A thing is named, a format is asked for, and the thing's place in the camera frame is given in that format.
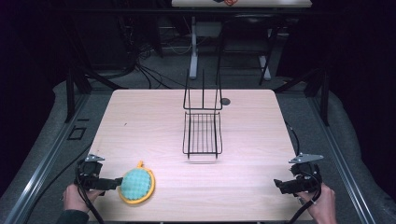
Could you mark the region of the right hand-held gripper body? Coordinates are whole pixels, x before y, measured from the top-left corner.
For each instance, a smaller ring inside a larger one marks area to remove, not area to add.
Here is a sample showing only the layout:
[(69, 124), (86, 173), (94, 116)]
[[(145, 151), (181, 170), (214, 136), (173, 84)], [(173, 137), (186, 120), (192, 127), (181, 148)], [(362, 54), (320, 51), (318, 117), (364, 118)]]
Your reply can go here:
[(315, 161), (322, 159), (322, 155), (300, 153), (290, 160), (290, 171), (297, 182), (293, 192), (314, 192), (319, 189), (322, 178)]

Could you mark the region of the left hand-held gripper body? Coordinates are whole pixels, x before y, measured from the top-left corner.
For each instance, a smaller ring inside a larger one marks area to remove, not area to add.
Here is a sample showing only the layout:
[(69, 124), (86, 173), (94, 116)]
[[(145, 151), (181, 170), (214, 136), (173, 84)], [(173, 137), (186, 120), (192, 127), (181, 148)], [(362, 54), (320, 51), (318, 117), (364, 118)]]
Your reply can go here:
[(103, 166), (100, 161), (103, 160), (104, 158), (93, 154), (89, 154), (85, 159), (80, 160), (76, 166), (75, 183), (85, 190), (104, 190), (105, 187), (99, 178)]

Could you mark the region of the round teal yellow-rimmed pot holder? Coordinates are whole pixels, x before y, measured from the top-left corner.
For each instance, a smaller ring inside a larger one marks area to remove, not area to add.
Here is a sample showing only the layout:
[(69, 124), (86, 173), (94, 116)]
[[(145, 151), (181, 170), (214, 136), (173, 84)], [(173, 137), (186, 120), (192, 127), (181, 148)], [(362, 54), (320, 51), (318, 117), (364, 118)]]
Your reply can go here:
[(138, 204), (152, 195), (155, 185), (154, 174), (140, 161), (134, 169), (123, 176), (118, 193), (125, 203)]

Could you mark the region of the person's left hand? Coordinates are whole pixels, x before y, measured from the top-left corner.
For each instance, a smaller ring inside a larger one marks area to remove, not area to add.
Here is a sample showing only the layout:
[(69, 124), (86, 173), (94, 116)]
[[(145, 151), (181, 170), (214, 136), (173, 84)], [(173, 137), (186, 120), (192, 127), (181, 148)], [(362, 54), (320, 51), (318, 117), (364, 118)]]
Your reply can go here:
[[(96, 198), (102, 193), (102, 190), (94, 189), (87, 191), (86, 195), (88, 197), (88, 200), (93, 203)], [(82, 191), (75, 184), (71, 184), (66, 187), (63, 193), (63, 203), (64, 210), (77, 210), (84, 213), (88, 213), (90, 211), (89, 206), (82, 198)]]

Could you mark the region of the person's right hand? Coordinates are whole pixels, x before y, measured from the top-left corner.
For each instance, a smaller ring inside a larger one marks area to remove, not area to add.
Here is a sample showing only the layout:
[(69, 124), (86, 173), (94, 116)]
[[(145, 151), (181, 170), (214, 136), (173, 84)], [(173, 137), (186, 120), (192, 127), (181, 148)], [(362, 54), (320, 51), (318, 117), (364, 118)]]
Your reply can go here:
[(322, 183), (320, 196), (307, 210), (317, 224), (337, 224), (335, 192)]

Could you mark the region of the black metal stand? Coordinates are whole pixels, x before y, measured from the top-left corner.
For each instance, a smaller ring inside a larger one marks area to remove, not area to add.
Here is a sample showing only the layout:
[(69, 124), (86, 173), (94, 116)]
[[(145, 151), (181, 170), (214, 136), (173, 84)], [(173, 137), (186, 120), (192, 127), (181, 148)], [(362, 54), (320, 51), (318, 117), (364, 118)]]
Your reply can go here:
[(274, 92), (281, 93), (303, 81), (308, 81), (304, 89), (304, 95), (306, 97), (314, 97), (318, 94), (318, 92), (320, 92), (319, 117), (323, 123), (328, 126), (330, 75), (328, 74), (326, 68), (315, 68), (306, 74), (294, 78), (291, 81), (288, 81), (286, 84), (274, 89)]
[(92, 92), (92, 86), (88, 81), (88, 77), (92, 77), (113, 91), (124, 90), (124, 87), (100, 76), (91, 69), (84, 66), (72, 66), (66, 78), (67, 115), (65, 122), (69, 122), (76, 114), (75, 89), (78, 89), (82, 94), (90, 94)]

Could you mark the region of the black chair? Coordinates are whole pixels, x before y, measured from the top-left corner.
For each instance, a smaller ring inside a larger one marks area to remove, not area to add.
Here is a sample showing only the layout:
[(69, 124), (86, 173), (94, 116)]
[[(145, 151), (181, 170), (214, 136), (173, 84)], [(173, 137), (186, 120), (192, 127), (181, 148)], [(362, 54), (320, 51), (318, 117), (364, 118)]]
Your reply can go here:
[(216, 83), (224, 71), (257, 70), (261, 85), (268, 78), (269, 62), (279, 30), (285, 20), (276, 14), (239, 14), (221, 25), (219, 33)]

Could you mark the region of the white desk with metal legs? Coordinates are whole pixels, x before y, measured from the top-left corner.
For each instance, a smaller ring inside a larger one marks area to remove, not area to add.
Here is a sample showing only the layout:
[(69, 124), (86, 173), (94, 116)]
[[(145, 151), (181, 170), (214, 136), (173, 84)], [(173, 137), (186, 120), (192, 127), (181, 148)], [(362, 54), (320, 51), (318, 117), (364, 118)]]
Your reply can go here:
[[(290, 9), (310, 8), (312, 0), (171, 0), (176, 9)], [(198, 74), (198, 37), (214, 37), (219, 34), (217, 21), (198, 21), (191, 16), (191, 64), (190, 78)]]

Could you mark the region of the aluminium floor rail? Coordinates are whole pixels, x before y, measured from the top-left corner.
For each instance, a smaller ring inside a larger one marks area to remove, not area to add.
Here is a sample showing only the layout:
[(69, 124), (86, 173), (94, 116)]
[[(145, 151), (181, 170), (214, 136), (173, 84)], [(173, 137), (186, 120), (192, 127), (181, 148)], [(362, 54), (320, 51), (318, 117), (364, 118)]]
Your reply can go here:
[(90, 95), (77, 99), (76, 114), (64, 120), (64, 102), (56, 101), (27, 159), (5, 196), (0, 224), (53, 224), (63, 209), (62, 194), (74, 179), (75, 161), (92, 143), (93, 119), (87, 115)]
[(315, 118), (318, 120), (320, 129), (324, 132), (326, 139), (330, 145), (330, 154), (332, 157), (332, 161), (335, 164), (335, 167), (343, 181), (343, 184), (346, 188), (347, 194), (350, 198), (350, 201), (353, 203), (353, 206), (357, 212), (357, 215), (362, 224), (376, 224), (375, 218), (373, 216), (372, 211), (370, 210), (366, 200), (364, 199), (361, 189), (358, 186), (354, 176), (352, 175), (349, 166), (347, 165), (347, 161), (344, 158), (344, 155), (339, 147), (334, 135), (332, 134), (332, 130), (329, 125), (326, 125), (322, 120), (322, 117), (319, 113), (319, 104), (315, 98), (307, 98), (307, 102), (309, 103)]

